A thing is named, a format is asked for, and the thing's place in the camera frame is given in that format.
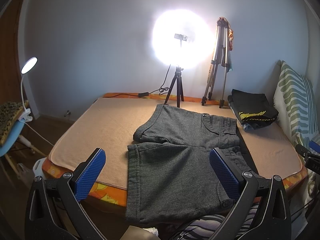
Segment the teal cloth on tripod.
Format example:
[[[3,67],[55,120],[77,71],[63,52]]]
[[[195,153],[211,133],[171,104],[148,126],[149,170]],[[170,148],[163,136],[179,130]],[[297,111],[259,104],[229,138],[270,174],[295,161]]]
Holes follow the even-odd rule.
[[[230,72],[230,71],[233,70],[232,59],[231,59],[230,55],[228,57],[228,62],[227,62],[227,65],[226,65],[226,69],[227,69],[227,72]]]

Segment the light blue chair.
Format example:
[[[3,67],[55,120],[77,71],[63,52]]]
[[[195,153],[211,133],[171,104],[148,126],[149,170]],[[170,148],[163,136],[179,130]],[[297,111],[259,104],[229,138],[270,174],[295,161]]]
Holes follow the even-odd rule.
[[[36,148],[28,139],[26,139],[23,135],[21,135],[21,132],[24,128],[24,126],[28,126],[36,135],[38,135],[41,139],[43,139],[45,142],[47,142],[49,145],[52,146],[52,143],[49,142],[46,138],[44,138],[40,133],[38,133],[35,129],[33,129],[25,120],[22,121],[16,121],[14,125],[12,126],[7,139],[5,143],[1,146],[1,157],[4,157],[10,167],[13,169],[16,175],[19,175],[19,171],[14,164],[14,162],[10,159],[10,156],[8,155],[8,152],[10,151],[11,147],[14,146],[15,142],[18,140],[21,142],[24,146],[27,148],[30,148],[34,152],[46,157],[47,155],[44,154],[42,151],[40,151],[38,148]]]

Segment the striped purple black pants legs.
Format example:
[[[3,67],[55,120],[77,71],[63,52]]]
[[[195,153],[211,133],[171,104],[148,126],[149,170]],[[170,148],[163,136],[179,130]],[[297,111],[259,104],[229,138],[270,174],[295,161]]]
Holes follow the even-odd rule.
[[[251,206],[251,209],[242,224],[236,239],[246,233],[257,212],[259,203],[256,202]],[[180,226],[170,239],[209,239],[210,236],[218,229],[225,217],[223,215],[206,215],[199,219],[193,220],[187,224]]]

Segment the leopard print cloth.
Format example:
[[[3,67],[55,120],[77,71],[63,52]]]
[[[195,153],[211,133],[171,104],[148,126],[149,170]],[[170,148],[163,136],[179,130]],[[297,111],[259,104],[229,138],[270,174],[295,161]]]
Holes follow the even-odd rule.
[[[13,125],[18,121],[19,117],[22,115],[24,108],[21,102],[5,102],[0,107],[1,115],[1,147],[5,144],[9,137]]]

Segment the grey knit shorts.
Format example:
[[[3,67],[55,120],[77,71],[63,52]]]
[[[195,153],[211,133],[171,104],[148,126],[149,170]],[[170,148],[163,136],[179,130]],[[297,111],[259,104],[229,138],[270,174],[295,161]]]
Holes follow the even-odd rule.
[[[234,202],[209,163],[219,148],[241,171],[257,168],[235,119],[157,105],[128,146],[126,218],[138,224],[220,214]]]

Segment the black folded garment yellow print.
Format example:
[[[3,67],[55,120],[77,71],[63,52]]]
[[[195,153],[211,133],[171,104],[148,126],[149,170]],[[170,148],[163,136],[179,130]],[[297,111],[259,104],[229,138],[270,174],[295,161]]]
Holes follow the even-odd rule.
[[[255,94],[233,89],[229,102],[243,122],[274,121],[279,112],[269,104],[265,94]]]

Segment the black small tripod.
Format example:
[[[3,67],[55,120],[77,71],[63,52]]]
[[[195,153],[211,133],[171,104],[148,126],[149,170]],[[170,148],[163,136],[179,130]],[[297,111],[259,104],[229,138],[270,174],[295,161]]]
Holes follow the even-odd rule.
[[[167,104],[169,101],[169,98],[171,96],[172,89],[174,87],[174,84],[176,84],[176,107],[180,108],[181,101],[184,101],[184,94],[183,94],[183,85],[182,85],[182,70],[181,67],[176,67],[175,69],[175,75],[172,78],[169,91],[167,93],[167,96],[165,98],[164,104]]]

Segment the blue folded jeans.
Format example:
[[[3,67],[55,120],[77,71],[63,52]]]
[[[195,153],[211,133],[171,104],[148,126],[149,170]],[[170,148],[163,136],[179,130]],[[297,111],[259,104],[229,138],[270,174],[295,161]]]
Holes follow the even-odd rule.
[[[231,101],[231,99],[229,99],[230,97],[231,97],[231,95],[228,96],[228,103]],[[264,128],[264,127],[270,126],[272,123],[274,123],[276,121],[276,120],[274,120],[274,121],[247,121],[247,122],[243,122],[243,121],[240,120],[239,116],[232,109],[232,106],[231,106],[230,103],[229,103],[229,107],[231,108],[231,110],[233,111],[235,117],[240,122],[241,126],[243,127],[243,129],[245,131]]]

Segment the orange cloth on tripod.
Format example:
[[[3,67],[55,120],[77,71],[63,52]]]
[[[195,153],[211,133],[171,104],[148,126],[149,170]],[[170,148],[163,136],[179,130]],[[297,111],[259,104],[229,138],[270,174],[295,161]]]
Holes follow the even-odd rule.
[[[219,17],[217,20],[217,25],[222,26],[226,30],[226,38],[225,42],[229,51],[233,50],[233,40],[234,40],[234,32],[231,29],[231,25],[225,17]]]

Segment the white clip desk lamp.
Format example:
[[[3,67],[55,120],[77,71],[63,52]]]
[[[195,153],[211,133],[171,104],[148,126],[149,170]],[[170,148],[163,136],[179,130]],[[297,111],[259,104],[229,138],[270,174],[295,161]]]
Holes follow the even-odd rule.
[[[28,59],[21,68],[20,93],[23,105],[23,112],[19,117],[22,122],[31,122],[33,120],[33,111],[39,113],[31,90],[28,73],[36,66],[37,57],[33,56]]]

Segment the green striped white pillow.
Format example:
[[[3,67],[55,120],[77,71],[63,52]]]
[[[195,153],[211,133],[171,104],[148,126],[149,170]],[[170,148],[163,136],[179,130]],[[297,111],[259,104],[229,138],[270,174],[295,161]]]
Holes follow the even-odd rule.
[[[292,145],[301,144],[311,150],[309,143],[319,143],[319,129],[312,83],[304,75],[280,61],[280,74],[273,96],[279,112],[277,124]]]

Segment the silver tall tripod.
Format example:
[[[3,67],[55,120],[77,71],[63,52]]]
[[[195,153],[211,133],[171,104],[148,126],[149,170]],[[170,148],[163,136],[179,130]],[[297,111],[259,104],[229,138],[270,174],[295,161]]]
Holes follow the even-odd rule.
[[[227,81],[227,69],[226,65],[228,62],[228,57],[230,52],[227,48],[226,42],[226,30],[222,26],[217,25],[216,29],[216,47],[212,55],[212,59],[210,62],[210,68],[208,72],[208,79],[206,89],[204,91],[204,96],[201,100],[201,105],[204,106],[208,100],[212,99],[213,89],[216,81],[217,70],[218,67],[221,66],[224,68],[224,75],[223,75],[223,87],[221,92],[221,98],[219,101],[219,108],[224,106],[225,100],[225,88],[226,88],[226,81]]]

